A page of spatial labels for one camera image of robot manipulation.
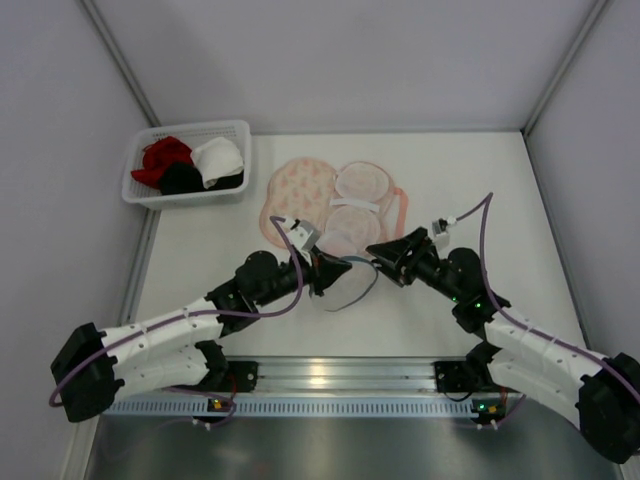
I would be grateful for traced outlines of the white blue-rimmed mesh laundry bag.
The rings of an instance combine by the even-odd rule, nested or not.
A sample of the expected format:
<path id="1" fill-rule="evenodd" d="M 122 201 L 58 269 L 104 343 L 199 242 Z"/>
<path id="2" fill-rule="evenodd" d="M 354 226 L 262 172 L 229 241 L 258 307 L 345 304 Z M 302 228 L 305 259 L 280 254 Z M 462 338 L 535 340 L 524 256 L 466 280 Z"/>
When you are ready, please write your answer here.
<path id="1" fill-rule="evenodd" d="M 312 296 L 312 305 L 325 312 L 338 312 L 361 301 L 376 284 L 379 274 L 367 254 L 345 233 L 324 233 L 316 246 L 327 254 L 346 260 L 351 269 L 342 275 L 323 296 Z"/>

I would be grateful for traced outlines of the pink floral mesh laundry bag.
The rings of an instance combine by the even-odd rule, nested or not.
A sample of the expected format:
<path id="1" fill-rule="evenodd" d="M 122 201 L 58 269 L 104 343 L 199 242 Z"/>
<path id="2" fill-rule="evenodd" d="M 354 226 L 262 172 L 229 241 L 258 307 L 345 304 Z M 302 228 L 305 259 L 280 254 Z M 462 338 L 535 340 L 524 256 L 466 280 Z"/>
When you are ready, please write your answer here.
<path id="1" fill-rule="evenodd" d="M 374 163 L 356 161 L 336 169 L 300 157 L 271 176 L 259 225 L 263 236 L 282 248 L 269 218 L 306 220 L 320 232 L 321 250 L 337 257 L 364 256 L 368 246 L 405 235 L 408 205 L 405 191 Z"/>

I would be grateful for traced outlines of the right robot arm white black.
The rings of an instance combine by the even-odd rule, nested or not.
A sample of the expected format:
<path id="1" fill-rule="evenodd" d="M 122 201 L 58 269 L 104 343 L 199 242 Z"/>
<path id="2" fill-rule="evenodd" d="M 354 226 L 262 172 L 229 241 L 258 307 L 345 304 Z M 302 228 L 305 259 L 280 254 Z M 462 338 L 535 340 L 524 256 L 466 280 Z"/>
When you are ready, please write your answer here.
<path id="1" fill-rule="evenodd" d="M 481 338 L 466 360 L 482 385 L 519 392 L 562 416 L 602 457 L 623 464 L 639 452 L 639 363 L 569 345 L 537 329 L 508 300 L 489 294 L 469 248 L 439 256 L 424 228 L 366 249 L 400 287 L 420 281 L 453 301 L 452 314 Z"/>

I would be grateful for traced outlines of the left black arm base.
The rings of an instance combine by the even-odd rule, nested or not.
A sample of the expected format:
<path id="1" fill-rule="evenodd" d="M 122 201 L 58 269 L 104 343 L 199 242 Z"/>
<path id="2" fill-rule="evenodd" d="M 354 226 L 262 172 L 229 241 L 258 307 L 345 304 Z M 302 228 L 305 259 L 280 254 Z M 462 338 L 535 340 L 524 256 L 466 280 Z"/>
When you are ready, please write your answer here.
<path id="1" fill-rule="evenodd" d="M 214 366 L 196 387 L 214 393 L 250 393 L 256 388 L 259 364 L 234 360 Z"/>

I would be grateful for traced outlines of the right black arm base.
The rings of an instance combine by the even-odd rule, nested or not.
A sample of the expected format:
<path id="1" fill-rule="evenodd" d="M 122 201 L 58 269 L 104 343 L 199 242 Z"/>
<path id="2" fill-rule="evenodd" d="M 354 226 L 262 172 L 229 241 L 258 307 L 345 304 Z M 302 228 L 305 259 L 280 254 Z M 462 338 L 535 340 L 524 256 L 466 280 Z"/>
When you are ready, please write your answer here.
<path id="1" fill-rule="evenodd" d="M 469 360 L 440 360 L 433 367 L 439 393 L 495 393 L 501 389 L 491 380 L 485 364 Z"/>

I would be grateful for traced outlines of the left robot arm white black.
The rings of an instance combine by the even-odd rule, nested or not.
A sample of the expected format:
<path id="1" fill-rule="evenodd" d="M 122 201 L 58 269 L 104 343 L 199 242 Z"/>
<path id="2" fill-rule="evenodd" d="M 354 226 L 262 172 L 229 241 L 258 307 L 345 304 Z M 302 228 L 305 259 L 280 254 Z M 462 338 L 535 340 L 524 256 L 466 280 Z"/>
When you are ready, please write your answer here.
<path id="1" fill-rule="evenodd" d="M 266 318 L 262 307 L 288 295 L 323 295 L 351 268 L 317 249 L 286 262 L 257 251 L 230 280 L 173 313 L 104 330 L 78 326 L 51 363 L 49 404 L 79 423 L 141 393 L 173 387 L 213 392 L 228 371 L 219 339 Z"/>

